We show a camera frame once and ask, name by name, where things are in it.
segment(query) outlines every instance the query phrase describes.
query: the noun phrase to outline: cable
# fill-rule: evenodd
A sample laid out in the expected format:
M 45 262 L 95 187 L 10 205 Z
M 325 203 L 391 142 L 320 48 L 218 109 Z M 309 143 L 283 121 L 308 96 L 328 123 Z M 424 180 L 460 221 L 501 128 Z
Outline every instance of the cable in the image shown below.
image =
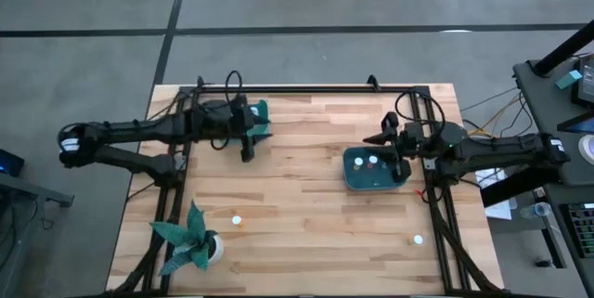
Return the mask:
M 504 91 L 503 93 L 499 93 L 499 94 L 493 95 L 493 96 L 491 96 L 491 97 L 489 97 L 489 98 L 487 98 L 487 99 L 484 99 L 484 100 L 482 100 L 482 101 L 480 101 L 480 102 L 478 102 L 478 103 L 476 103 L 476 104 L 472 104 L 471 106 L 469 106 L 469 107 L 467 107 L 467 108 L 464 108 L 464 109 L 460 110 L 460 112 L 463 112 L 463 111 L 466 111 L 466 110 L 468 110 L 468 109 L 472 109 L 472 108 L 474 108 L 474 107 L 480 106 L 481 104 L 483 104 L 483 103 L 485 103 L 485 102 L 487 102 L 487 101 L 490 101 L 490 100 L 491 100 L 491 99 L 493 99 L 493 98 L 497 98 L 497 97 L 500 97 L 500 96 L 502 96 L 502 95 L 508 94 L 510 91 L 512 91 L 512 90 L 514 90 L 514 89 L 518 89 L 518 88 L 517 88 L 517 87 L 513 87 L 513 88 L 510 88 L 510 89 L 508 89 L 508 90 Z
M 516 113 L 516 116 L 513 117 L 513 121 L 511 121 L 511 124 L 508 127 L 502 129 L 501 132 L 499 132 L 499 137 L 502 137 L 504 132 L 511 129 L 513 127 L 513 125 L 516 124 L 516 121 L 518 120 L 518 117 L 520 117 L 520 113 L 522 113 L 522 110 L 523 110 L 523 103 L 520 102 L 520 109 L 518 110 L 518 113 Z
M 484 130 L 490 123 L 492 123 L 497 117 L 499 117 L 507 108 L 512 106 L 514 103 L 520 101 L 519 98 L 513 98 L 508 104 L 506 104 L 503 108 L 499 109 L 491 119 L 489 119 L 483 126 L 481 126 L 481 130 Z
M 475 187 L 478 187 L 478 188 L 481 187 L 478 183 L 472 182 L 471 180 L 467 180 L 466 178 L 459 178 L 459 180 L 462 181 L 462 182 L 464 182 L 464 183 L 468 183 L 470 185 L 473 185 Z
M 147 186 L 141 188 L 140 190 L 138 190 L 137 192 L 133 193 L 132 195 L 128 196 L 128 198 L 126 199 L 126 202 L 128 202 L 129 200 L 131 200 L 134 196 L 136 196 L 137 194 L 141 193 L 142 191 L 152 187 L 155 185 L 155 182 L 148 184 Z
M 513 173 L 511 173 L 510 175 L 508 175 L 506 178 L 518 173 L 518 171 L 520 170 L 520 168 L 522 168 L 522 165 L 519 165 L 516 167 L 516 169 L 513 171 Z M 497 175 L 499 172 L 503 171 L 503 168 L 495 168 L 495 172 L 493 174 L 489 174 L 483 178 L 481 178 L 480 181 L 478 181 L 477 183 L 480 185 L 483 181 L 485 181 L 487 178 L 493 177 L 494 175 Z
M 486 132 L 485 130 L 481 129 L 481 126 L 477 125 L 476 123 L 474 123 L 474 122 L 472 122 L 470 120 L 463 119 L 462 121 L 464 123 L 469 123 L 470 125 L 472 125 L 472 126 L 474 126 L 476 128 L 474 130 L 468 131 L 468 133 L 472 132 L 473 135 L 478 133 L 479 135 L 487 136 L 489 138 L 494 138 L 495 137 L 495 136 L 491 135 L 490 133 Z
M 533 122 L 534 122 L 533 119 L 532 119 L 532 116 L 530 115 L 530 112 L 528 112 L 528 110 L 526 109 L 525 105 L 526 105 L 526 101 L 524 101 L 522 103 L 522 110 L 526 113 L 526 116 L 528 116 L 528 119 L 530 120 L 530 123 L 528 124 L 528 126 L 526 126 L 525 129 L 522 130 L 522 132 L 520 132 L 519 134 L 517 134 L 515 136 L 521 136 L 524 132 L 530 130 L 530 128 L 532 127 Z
M 507 111 L 507 109 L 511 107 L 511 105 L 509 105 L 508 107 L 506 107 L 495 119 L 495 121 L 493 122 L 493 127 L 491 127 L 491 133 L 495 133 L 495 130 L 497 130 L 497 124 L 499 123 L 499 121 L 501 120 L 501 117 L 503 117 L 503 115 L 505 114 L 505 112 Z
M 444 197 L 444 190 L 440 187 L 434 187 L 434 188 L 439 188 L 442 190 L 442 192 L 439 194 L 439 196 L 437 196 L 437 198 L 435 199 L 435 202 L 439 202 L 443 197 Z M 425 203 L 425 204 L 429 204 L 429 201 L 424 197 L 424 195 L 427 193 L 427 188 L 425 188 L 421 193 L 420 193 L 420 199 Z
M 423 98 L 427 98 L 429 99 L 433 104 L 435 104 L 435 106 L 437 107 L 437 109 L 439 110 L 439 114 L 441 115 L 441 122 L 440 121 L 433 121 L 433 120 L 424 120 L 421 118 L 411 118 L 408 116 L 405 116 L 404 114 L 402 114 L 402 112 L 400 112 L 400 110 L 398 109 L 398 102 L 400 101 L 400 99 L 402 97 L 404 97 L 405 95 L 415 95 L 415 94 L 419 94 L 420 97 Z M 437 129 L 437 131 L 434 131 L 433 134 L 430 135 L 430 137 L 437 137 L 439 135 L 441 135 L 442 131 L 444 131 L 444 127 L 446 127 L 446 114 L 444 113 L 444 110 L 442 109 L 442 106 L 439 104 L 439 102 L 437 102 L 435 100 L 435 98 L 431 97 L 431 95 L 425 95 L 423 93 L 417 93 L 417 92 L 404 92 L 402 94 L 400 94 L 400 96 L 398 96 L 398 98 L 396 99 L 396 101 L 394 102 L 394 110 L 396 111 L 396 113 L 398 114 L 398 116 L 406 119 L 407 121 L 411 121 L 411 122 L 417 122 L 417 123 L 425 123 L 425 124 L 430 124 L 430 123 L 440 123 L 440 127 Z
M 0 242 L 0 245 L 4 244 L 4 242 L 6 241 L 6 238 L 8 237 L 8 235 L 10 235 L 11 230 L 12 230 L 12 242 L 10 244 L 10 248 L 8 249 L 8 253 L 6 253 L 6 257 L 4 258 L 2 263 L 0 263 L 0 272 L 2 272 L 2 270 L 4 269 L 4 266 L 10 259 L 10 255 L 12 254 L 12 251 L 15 249 L 15 246 L 17 245 L 17 214 L 16 214 L 15 207 L 12 204 L 12 201 L 10 204 L 10 210 L 11 210 L 10 212 L 12 213 L 12 220 L 11 220 L 11 224 L 10 224 L 11 228 L 8 230 L 5 237 L 2 238 L 2 242 Z
M 36 200 L 32 200 L 32 203 L 35 205 L 35 209 L 33 210 L 33 213 L 31 214 L 31 218 L 29 218 L 29 220 L 27 221 L 27 223 L 26 223 L 26 224 L 25 224 L 23 227 L 19 227 L 19 229 L 23 229 L 23 228 L 25 228 L 25 227 L 27 226 L 27 224 L 28 224 L 30 221 L 32 221 L 32 220 L 34 219 L 35 215 L 37 214 L 37 211 L 39 210 L 39 205 L 37 205 L 37 201 L 36 201 Z
M 243 88 L 243 79 L 241 78 L 241 74 L 239 74 L 239 72 L 238 72 L 238 71 L 231 71 L 231 72 L 230 72 L 230 73 L 227 75 L 227 77 L 226 77 L 226 79 L 225 79 L 225 99 L 226 99 L 226 104 L 222 104 L 222 105 L 220 105 L 220 106 L 217 106 L 217 107 L 215 107 L 215 108 L 210 108 L 211 110 L 214 110 L 214 109 L 220 109 L 220 108 L 223 108 L 223 107 L 229 106 L 229 105 L 231 104 L 231 100 L 229 99 L 229 81 L 231 80 L 231 77 L 232 77 L 233 75 L 236 75 L 236 76 L 237 76 L 237 78 L 238 78 L 238 92 L 237 92 L 237 94 L 235 95 L 235 97 L 233 97 L 233 100 L 236 100 L 236 99 L 238 99 L 238 98 L 239 98 L 239 94 L 241 93 L 241 88 Z M 225 148 L 226 148 L 226 146 L 227 146 L 228 144 L 229 144 L 229 138 L 228 138 L 228 137 L 227 137 L 226 139 L 224 139 L 223 145 L 221 145 L 220 147 L 217 147 L 217 146 L 215 146 L 215 144 L 214 144 L 214 139 L 211 139 L 211 147 L 212 147 L 214 150 L 223 150 L 223 149 L 225 149 Z
M 219 147 L 215 146 L 215 144 L 214 144 L 214 139 L 211 139 L 211 147 L 212 147 L 214 150 L 223 150 L 223 149 L 225 149 L 225 147 L 226 147 L 228 144 L 229 144 L 229 138 L 226 138 L 226 139 L 225 139 L 225 141 L 223 142 L 223 145 L 221 145 L 221 146 L 219 146 Z
M 171 109 L 174 107 L 175 103 L 177 103 L 180 100 L 180 93 L 181 92 L 178 91 L 177 94 L 175 94 L 174 99 L 169 103 L 167 107 L 153 113 L 150 117 L 147 118 L 147 121 L 152 121 L 155 117 L 159 116 L 164 111 L 167 111 L 167 113 L 165 114 L 169 114 L 169 112 L 171 112 Z

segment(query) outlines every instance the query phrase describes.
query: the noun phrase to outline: black metal frame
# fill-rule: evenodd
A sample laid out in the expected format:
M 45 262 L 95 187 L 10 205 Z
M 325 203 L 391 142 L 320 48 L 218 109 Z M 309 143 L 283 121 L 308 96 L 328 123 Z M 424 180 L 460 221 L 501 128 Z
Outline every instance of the black metal frame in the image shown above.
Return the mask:
M 182 86 L 182 87 L 180 87 L 180 91 L 188 91 L 192 88 L 193 88 L 193 86 Z M 222 94 L 222 93 L 225 93 L 225 91 L 227 91 L 227 90 L 233 91 L 234 88 L 231 87 L 231 88 L 225 89 L 223 86 L 219 86 L 219 85 L 206 85 L 203 87 L 203 90 L 201 93 L 202 94 Z M 402 94 L 402 93 L 409 93 L 410 94 L 410 103 L 411 103 L 412 110 L 413 110 L 413 118 L 420 118 L 420 102 L 419 102 L 419 97 L 417 94 L 422 93 L 425 96 L 430 94 L 429 86 L 426 86 L 426 85 L 422 85 L 422 86 L 384 86 L 384 87 L 382 87 L 379 85 L 377 79 L 373 75 L 369 76 L 368 84 L 362 84 L 362 85 L 340 85 L 340 84 L 338 84 L 338 85 L 295 85 L 295 86 L 291 86 L 291 85 L 282 85 L 282 86 L 245 85 L 245 86 L 243 86 L 242 91 L 246 94 L 257 94 L 257 93 L 259 93 L 259 94 L 263 94 L 263 93 L 267 93 L 267 94 L 275 94 L 275 93 L 278 93 L 278 94 L 299 94 L 299 93 L 337 93 L 337 94 L 344 94 L 344 93 L 357 93 L 357 94 L 395 93 L 395 94 Z M 427 119 L 434 120 L 434 111 L 433 111 L 433 105 L 431 104 L 431 101 L 427 98 L 423 98 L 422 101 L 425 105 Z M 177 109 L 181 110 L 182 104 L 178 104 Z M 188 158 L 190 149 L 191 149 L 191 143 L 184 144 L 184 147 L 182 149 L 184 157 Z M 170 146 L 169 152 L 173 153 L 174 151 L 175 151 L 175 148 L 173 146 Z M 424 167 L 423 167 L 423 171 L 424 171 L 424 174 L 427 175 L 427 171 Z M 181 212 L 181 205 L 182 205 L 183 194 L 184 194 L 186 173 L 187 173 L 187 164 L 185 165 L 184 169 L 182 170 L 182 175 L 183 175 L 182 182 L 175 189 L 174 203 L 173 203 L 173 209 L 172 209 L 172 214 L 171 214 L 171 216 L 175 222 L 177 222 L 179 220 L 179 215 Z M 435 195 L 435 190 L 433 188 L 433 185 L 431 185 L 430 183 L 427 183 L 426 188 L 428 190 L 427 193 L 428 193 L 429 201 L 432 201 L 432 200 L 435 201 L 436 195 Z M 457 221 L 456 215 L 455 215 L 456 212 L 454 209 L 452 196 L 448 189 L 444 190 L 444 193 L 445 193 L 444 201 L 445 201 L 445 210 L 446 210 L 446 214 L 447 214 L 447 223 L 451 229 L 451 233 L 454 235 L 454 237 L 457 240 L 459 240 L 460 234 L 459 234 L 459 230 L 458 230 L 458 221 Z M 165 207 L 166 207 L 166 204 L 168 201 L 168 194 L 169 194 L 169 189 L 167 189 L 167 188 L 161 189 L 160 194 L 159 194 L 159 199 L 157 202 L 157 206 L 155 209 L 155 220 L 156 221 L 164 220 Z M 449 292 L 451 290 L 454 290 L 454 288 L 453 288 L 453 284 L 452 284 L 449 263 L 447 261 L 446 245 L 444 244 L 444 238 L 437 226 L 438 225 L 437 221 L 435 220 L 435 218 L 437 216 L 439 216 L 440 218 L 442 218 L 442 217 L 441 217 L 441 214 L 439 213 L 439 210 L 437 208 L 435 208 L 433 206 L 430 206 L 429 208 L 430 208 L 430 214 L 431 214 L 431 219 L 432 219 L 432 223 L 433 223 L 433 233 L 435 234 L 435 237 L 436 237 L 435 247 L 437 249 L 438 262 L 439 262 L 440 270 L 442 273 L 442 280 L 444 283 L 444 291 Z M 153 234 L 151 236 L 151 245 L 153 245 L 155 240 L 158 238 L 159 237 L 156 236 L 156 234 L 154 234 L 154 232 L 153 232 Z M 172 253 L 173 253 L 173 246 L 171 244 L 168 244 L 166 254 L 165 254 L 165 260 L 169 259 L 172 256 Z M 152 256 L 153 257 L 152 257 L 152 260 L 150 261 L 150 265 L 148 266 L 148 270 L 146 271 L 146 273 L 144 275 L 141 292 L 119 292 L 119 293 L 116 293 L 118 297 L 157 296 L 157 295 L 163 296 L 168 293 L 169 285 L 170 285 L 170 276 L 164 276 L 161 278 L 161 283 L 160 283 L 160 287 L 158 290 L 155 290 L 152 288 L 153 287 L 152 278 L 154 275 L 155 264 L 157 261 L 157 254 L 154 253 Z M 464 292 L 469 291 L 471 289 L 471 287 L 470 287 L 468 272 L 467 272 L 465 266 L 462 264 L 461 260 L 459 260 L 457 257 L 456 257 L 456 259 L 457 259 L 458 273 L 459 273 L 459 277 L 461 280 L 461 288 Z

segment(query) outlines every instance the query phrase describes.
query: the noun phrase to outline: black cable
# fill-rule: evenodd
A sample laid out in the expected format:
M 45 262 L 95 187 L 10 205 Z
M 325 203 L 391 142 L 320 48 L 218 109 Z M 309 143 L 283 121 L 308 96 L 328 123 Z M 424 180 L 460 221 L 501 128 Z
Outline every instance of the black cable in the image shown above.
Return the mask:
M 169 105 L 155 113 L 153 113 L 150 117 L 147 118 L 147 121 L 152 121 L 153 118 L 159 116 L 160 114 L 162 114 L 163 112 L 167 111 L 167 113 L 165 114 L 169 114 L 169 112 L 171 112 L 171 109 L 174 107 L 175 103 L 177 103 L 180 100 L 180 91 L 177 92 L 177 94 L 175 94 L 174 99 L 169 103 Z
M 518 94 L 517 98 L 515 98 L 514 100 L 517 99 L 518 100 L 517 102 L 519 102 L 521 97 L 522 97 L 522 93 Z M 517 102 L 510 103 L 506 107 L 503 108 L 503 110 L 497 116 L 497 118 L 495 119 L 495 122 L 493 123 L 493 128 L 491 128 L 491 134 L 494 134 L 495 133 L 495 130 L 497 129 L 497 124 L 499 123 L 499 120 L 501 120 L 501 117 L 505 114 L 505 112 L 508 110 L 508 108 L 511 107 L 511 106 L 514 106 Z
M 439 194 L 439 196 L 435 199 L 435 202 L 438 203 L 443 197 L 444 197 L 444 190 L 440 187 L 434 187 L 434 188 L 439 188 L 442 190 L 442 192 Z M 429 201 L 424 197 L 424 195 L 427 193 L 427 188 L 425 188 L 421 194 L 420 194 L 420 199 L 425 203 L 425 204 L 430 204 Z
M 486 98 L 486 99 L 484 99 L 484 100 L 482 100 L 482 101 L 480 101 L 480 102 L 478 102 L 478 103 L 476 103 L 476 104 L 472 104 L 471 106 L 469 106 L 469 107 L 467 107 L 467 108 L 464 108 L 464 109 L 460 110 L 460 112 L 463 112 L 463 111 L 466 111 L 466 110 L 468 110 L 468 109 L 472 109 L 472 108 L 474 108 L 474 107 L 480 106 L 481 104 L 483 104 L 483 103 L 485 103 L 485 102 L 488 102 L 488 101 L 490 101 L 490 100 L 491 100 L 491 99 L 493 99 L 493 98 L 497 98 L 497 97 L 500 97 L 500 96 L 502 96 L 502 95 L 508 94 L 510 91 L 512 91 L 512 90 L 514 90 L 514 89 L 518 89 L 518 88 L 514 86 L 513 88 L 510 88 L 510 89 L 508 89 L 508 90 L 504 91 L 503 93 L 499 93 L 499 94 L 493 95 L 493 96 L 491 96 L 491 97 L 489 97 L 489 98 Z
M 419 94 L 419 96 L 423 97 L 423 98 L 427 98 L 429 99 L 432 103 L 435 104 L 435 106 L 437 107 L 437 109 L 439 110 L 439 114 L 442 117 L 441 122 L 440 121 L 434 121 L 434 120 L 425 120 L 425 119 L 421 119 L 421 118 L 412 118 L 412 117 L 408 117 L 405 116 L 404 114 L 402 114 L 402 112 L 400 112 L 400 110 L 398 109 L 398 102 L 400 101 L 400 99 L 406 95 L 415 95 L 415 94 Z M 446 127 L 446 114 L 444 113 L 444 110 L 442 109 L 442 106 L 439 104 L 439 102 L 437 102 L 435 100 L 435 98 L 431 97 L 431 95 L 425 95 L 422 93 L 418 93 L 418 92 L 404 92 L 402 94 L 400 94 L 400 96 L 398 96 L 398 98 L 396 99 L 396 101 L 394 102 L 394 110 L 396 111 L 396 113 L 398 114 L 398 116 L 406 119 L 407 121 L 411 121 L 411 122 L 416 122 L 416 123 L 423 123 L 423 124 L 430 124 L 430 123 L 439 123 L 440 127 L 433 132 L 433 134 L 430 135 L 430 137 L 438 137 L 439 135 L 441 135 L 442 131 L 444 131 L 444 127 Z
M 223 149 L 225 149 L 225 147 L 226 147 L 228 144 L 229 144 L 229 138 L 226 138 L 226 139 L 225 139 L 225 141 L 223 142 L 223 145 L 221 145 L 221 146 L 219 146 L 219 147 L 215 146 L 215 144 L 214 144 L 214 139 L 211 139 L 211 147 L 212 147 L 214 150 L 223 150 Z
M 17 214 L 16 214 L 15 207 L 12 203 L 10 204 L 10 210 L 12 213 L 12 220 L 11 220 L 12 223 L 11 223 L 11 229 L 8 230 L 6 237 L 8 235 L 10 235 L 10 231 L 12 230 L 12 242 L 10 244 L 10 248 L 8 249 L 8 253 L 6 253 L 6 257 L 4 258 L 2 263 L 0 263 L 0 272 L 2 272 L 2 270 L 4 269 L 4 266 L 8 262 L 8 259 L 10 259 L 10 255 L 12 254 L 12 251 L 15 249 L 15 246 L 17 245 Z M 4 237 L 2 239 L 2 242 L 0 242 L 0 245 L 4 244 L 6 237 Z
M 534 123 L 532 116 L 530 115 L 530 112 L 528 112 L 528 110 L 526 109 L 526 101 L 522 102 L 522 110 L 526 113 L 526 116 L 528 117 L 528 120 L 530 120 L 530 123 L 528 124 L 528 126 L 526 126 L 525 129 L 522 130 L 522 132 L 520 132 L 519 134 L 517 134 L 515 136 L 521 136 L 524 132 L 530 130 L 530 128 L 532 127 L 532 125 Z
M 464 123 L 469 123 L 470 125 L 474 126 L 475 129 L 477 130 L 481 130 L 481 126 L 477 125 L 475 122 L 473 121 L 469 121 L 467 119 L 463 119 L 462 120 Z
M 503 133 L 506 132 L 507 130 L 511 129 L 513 127 L 513 125 L 516 124 L 516 121 L 518 121 L 518 117 L 520 117 L 520 113 L 522 113 L 522 110 L 524 109 L 523 107 L 523 103 L 522 103 L 522 93 L 520 93 L 520 109 L 518 110 L 518 113 L 516 113 L 516 116 L 513 117 L 513 121 L 511 121 L 511 124 L 502 129 L 501 132 L 499 132 L 499 137 L 503 137 Z
M 518 171 L 520 170 L 520 168 L 522 168 L 522 165 L 519 165 L 516 167 L 516 169 L 513 171 L 513 173 L 511 173 L 509 176 L 507 176 L 506 178 L 518 173 Z M 485 181 L 487 178 L 493 177 L 494 175 L 497 175 L 499 172 L 504 171 L 503 168 L 495 168 L 495 172 L 493 174 L 489 174 L 483 178 L 481 178 L 480 181 L 478 181 L 477 183 L 480 185 L 483 181 Z
M 241 78 L 241 74 L 239 74 L 238 71 L 231 71 L 229 73 L 229 75 L 225 79 L 225 99 L 226 99 L 226 104 L 222 104 L 222 105 L 220 105 L 218 107 L 211 108 L 211 109 L 220 109 L 220 108 L 229 106 L 231 104 L 231 100 L 229 99 L 229 81 L 231 80 L 231 77 L 233 75 L 236 75 L 237 78 L 238 78 L 238 92 L 237 92 L 237 94 L 235 94 L 235 97 L 233 98 L 233 100 L 238 99 L 239 94 L 241 93 L 241 88 L 243 88 L 243 79 Z M 224 140 L 223 145 L 218 146 L 218 147 L 214 144 L 214 139 L 211 139 L 211 147 L 214 150 L 223 150 L 223 149 L 226 148 L 226 146 L 228 144 L 229 144 L 229 138 L 228 137 Z
M 37 201 L 32 200 L 32 202 L 35 205 L 35 209 L 33 210 L 33 213 L 31 214 L 31 218 L 29 218 L 29 220 L 27 221 L 27 223 L 25 223 L 25 225 L 23 225 L 22 227 L 19 227 L 19 229 L 25 228 L 29 224 L 29 222 L 31 222 L 34 219 L 35 215 L 37 214 L 37 211 L 39 210 L 39 205 L 37 205 Z
M 478 183 L 472 182 L 471 180 L 467 180 L 466 178 L 459 178 L 459 180 L 462 181 L 462 182 L 464 182 L 464 183 L 468 183 L 470 185 L 473 185 L 475 187 L 478 187 L 478 188 L 481 187 Z
M 128 196 L 128 198 L 126 199 L 126 202 L 128 202 L 129 200 L 131 200 L 134 196 L 136 196 L 137 194 L 141 193 L 142 191 L 152 187 L 155 185 L 155 182 L 148 184 L 147 186 L 141 188 L 140 190 L 137 190 L 135 193 L 133 193 L 132 195 Z

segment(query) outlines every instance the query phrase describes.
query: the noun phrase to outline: green leaf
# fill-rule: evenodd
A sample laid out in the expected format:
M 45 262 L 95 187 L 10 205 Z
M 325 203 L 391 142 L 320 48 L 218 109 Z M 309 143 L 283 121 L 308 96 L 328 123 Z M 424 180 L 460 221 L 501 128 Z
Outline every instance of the green leaf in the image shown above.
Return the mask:
M 184 243 L 181 246 L 175 247 L 174 248 L 174 255 L 177 255 L 179 253 L 189 252 L 189 250 L 191 250 L 194 246 L 196 246 L 196 245 L 195 244 L 194 245 L 188 245 L 187 243 Z
M 187 213 L 186 226 L 190 227 L 192 220 L 194 220 L 194 218 L 199 214 L 200 210 L 198 210 L 198 207 L 196 207 L 196 204 L 194 203 L 194 201 L 192 201 L 192 203 L 189 206 L 189 212 Z
M 152 229 L 175 247 L 179 247 L 191 240 L 191 237 L 187 233 L 187 229 L 178 225 L 163 222 L 150 223 L 150 225 L 152 226 Z
M 198 268 L 206 270 L 208 268 L 208 243 L 204 243 L 202 248 L 193 248 L 190 251 L 192 262 Z
M 206 233 L 206 224 L 204 224 L 204 212 L 198 210 L 194 201 L 187 214 L 187 229 L 192 238 L 198 239 L 198 243 L 204 242 L 204 233 Z
M 159 271 L 159 276 L 165 276 L 176 271 L 180 266 L 187 265 L 192 262 L 190 252 L 178 253 L 169 259 Z

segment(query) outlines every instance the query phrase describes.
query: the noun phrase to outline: desk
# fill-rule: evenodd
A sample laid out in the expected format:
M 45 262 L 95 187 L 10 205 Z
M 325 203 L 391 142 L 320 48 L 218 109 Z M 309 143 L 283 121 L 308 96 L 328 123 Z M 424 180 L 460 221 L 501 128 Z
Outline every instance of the desk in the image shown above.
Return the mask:
M 449 121 L 461 123 L 452 84 L 430 84 Z M 177 85 L 155 87 L 149 115 L 171 101 Z M 208 271 L 184 266 L 172 275 L 169 294 L 192 295 L 393 295 L 442 293 L 429 206 L 420 161 L 401 188 L 353 192 L 342 177 L 342 152 L 378 133 L 394 110 L 396 94 L 248 94 L 265 99 L 274 134 L 241 163 L 239 144 L 214 151 L 192 145 L 181 218 L 191 200 L 225 244 L 223 259 Z M 403 113 L 412 115 L 402 100 Z M 163 153 L 158 142 L 141 145 Z M 130 192 L 150 182 L 135 176 Z M 120 285 L 149 246 L 158 189 L 149 188 L 125 207 L 108 289 Z M 462 244 L 491 281 L 503 287 L 478 188 L 452 188 Z M 235 227 L 238 214 L 245 226 Z M 425 242 L 413 246 L 421 234 Z M 457 271 L 448 251 L 454 283 Z M 161 268 L 162 259 L 157 268 Z
M 571 90 L 559 90 L 555 85 L 561 76 L 573 69 L 573 62 L 558 66 L 548 79 L 534 75 L 525 63 L 515 65 L 513 69 L 538 130 L 557 136 L 571 158 L 560 170 L 563 184 L 545 185 L 545 192 L 584 287 L 589 296 L 594 296 L 594 259 L 579 257 L 560 209 L 562 204 L 594 201 L 594 167 L 582 158 L 577 149 L 582 135 L 557 132 L 558 123 L 586 112 L 571 102 Z

